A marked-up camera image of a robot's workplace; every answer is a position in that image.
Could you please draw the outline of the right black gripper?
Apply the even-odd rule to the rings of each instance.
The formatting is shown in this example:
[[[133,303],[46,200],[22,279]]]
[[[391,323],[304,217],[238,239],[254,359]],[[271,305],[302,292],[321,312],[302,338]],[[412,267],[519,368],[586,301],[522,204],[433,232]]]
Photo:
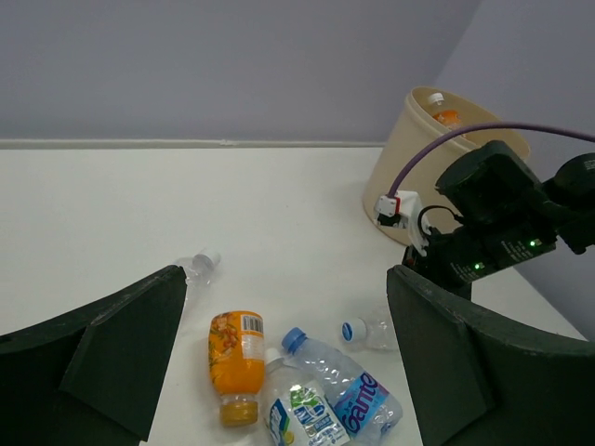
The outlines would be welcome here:
[[[425,254],[409,246],[402,264],[454,295],[470,299],[479,279],[556,248],[555,230],[532,207],[545,198],[541,184],[503,141],[456,160],[436,190],[460,225],[450,233],[424,230]]]

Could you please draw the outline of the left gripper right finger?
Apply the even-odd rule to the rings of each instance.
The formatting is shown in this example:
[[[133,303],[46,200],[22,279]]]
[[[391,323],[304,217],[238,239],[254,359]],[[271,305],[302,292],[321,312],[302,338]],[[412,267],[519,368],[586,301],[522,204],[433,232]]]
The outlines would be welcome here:
[[[404,266],[387,298],[426,445],[591,445],[594,345],[514,321]]]

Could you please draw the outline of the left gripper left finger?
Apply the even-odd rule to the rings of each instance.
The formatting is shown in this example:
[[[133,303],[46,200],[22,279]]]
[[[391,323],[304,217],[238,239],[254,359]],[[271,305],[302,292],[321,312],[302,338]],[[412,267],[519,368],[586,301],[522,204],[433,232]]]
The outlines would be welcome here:
[[[1,337],[4,445],[139,445],[152,429],[187,291],[167,266]]]

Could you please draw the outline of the clear bottle white cap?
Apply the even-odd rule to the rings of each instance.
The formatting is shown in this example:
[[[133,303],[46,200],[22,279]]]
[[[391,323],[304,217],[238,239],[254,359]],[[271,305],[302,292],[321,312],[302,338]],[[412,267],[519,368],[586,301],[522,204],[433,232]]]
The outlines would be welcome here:
[[[362,317],[344,321],[340,333],[346,344],[357,348],[392,352],[399,350],[388,308],[375,309]]]

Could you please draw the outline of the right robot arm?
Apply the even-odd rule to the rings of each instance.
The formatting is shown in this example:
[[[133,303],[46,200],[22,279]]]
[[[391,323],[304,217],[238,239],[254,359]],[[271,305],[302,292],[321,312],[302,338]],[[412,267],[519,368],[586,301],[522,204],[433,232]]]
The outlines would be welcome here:
[[[576,156],[540,181],[503,141],[493,140],[451,164],[436,190],[459,222],[450,233],[421,231],[423,252],[408,246],[403,265],[446,291],[469,298],[471,285],[553,251],[576,255],[594,244],[594,156]]]

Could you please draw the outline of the beige plastic bin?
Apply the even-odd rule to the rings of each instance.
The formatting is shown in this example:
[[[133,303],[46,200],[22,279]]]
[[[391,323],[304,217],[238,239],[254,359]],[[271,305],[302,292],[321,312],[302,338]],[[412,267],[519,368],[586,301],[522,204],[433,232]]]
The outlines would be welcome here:
[[[364,189],[363,206],[370,220],[375,219],[374,206],[377,199],[389,191],[403,167],[434,139],[448,131],[426,111],[427,97],[436,92],[442,93],[452,103],[452,107],[458,111],[465,125],[499,120],[485,108],[451,92],[428,86],[412,89],[405,97],[403,110]],[[432,204],[450,206],[450,202],[435,189],[437,179],[459,157],[493,139],[506,142],[522,160],[526,161],[529,158],[529,143],[514,130],[473,132],[454,138],[425,156],[408,173],[400,188],[417,192],[425,206]]]

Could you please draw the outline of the blue cap water bottle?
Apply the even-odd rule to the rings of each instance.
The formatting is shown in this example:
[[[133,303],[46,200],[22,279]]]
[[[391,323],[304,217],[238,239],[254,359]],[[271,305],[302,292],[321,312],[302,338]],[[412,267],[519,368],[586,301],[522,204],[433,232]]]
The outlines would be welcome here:
[[[350,356],[297,327],[284,336],[282,346],[322,386],[354,444],[382,444],[402,419],[400,402]]]

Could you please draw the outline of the orange juice bottle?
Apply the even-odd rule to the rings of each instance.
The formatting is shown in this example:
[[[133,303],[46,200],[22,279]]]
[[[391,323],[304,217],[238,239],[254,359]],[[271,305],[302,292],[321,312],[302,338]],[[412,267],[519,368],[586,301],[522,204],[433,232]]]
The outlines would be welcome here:
[[[207,356],[210,380],[220,397],[220,423],[225,427],[255,424],[265,378],[262,317],[248,310],[215,316],[210,322]]]

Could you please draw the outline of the clear crushed bottle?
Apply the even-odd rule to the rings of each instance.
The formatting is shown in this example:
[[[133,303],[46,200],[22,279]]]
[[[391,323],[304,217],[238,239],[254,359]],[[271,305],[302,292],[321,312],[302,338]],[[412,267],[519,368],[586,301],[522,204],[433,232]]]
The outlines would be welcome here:
[[[218,251],[205,248],[195,256],[177,259],[174,265],[181,267],[186,275],[186,297],[182,310],[181,322],[191,318],[198,303],[209,291],[212,281],[217,277],[221,255]]]

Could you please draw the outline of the green label water bottle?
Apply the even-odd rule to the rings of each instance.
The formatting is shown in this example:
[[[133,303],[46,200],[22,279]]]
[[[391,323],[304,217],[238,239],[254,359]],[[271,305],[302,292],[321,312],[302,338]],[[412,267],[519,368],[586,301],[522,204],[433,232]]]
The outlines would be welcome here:
[[[276,348],[264,353],[260,391],[262,419],[277,446],[334,446],[350,442],[322,387],[308,373],[286,363]]]

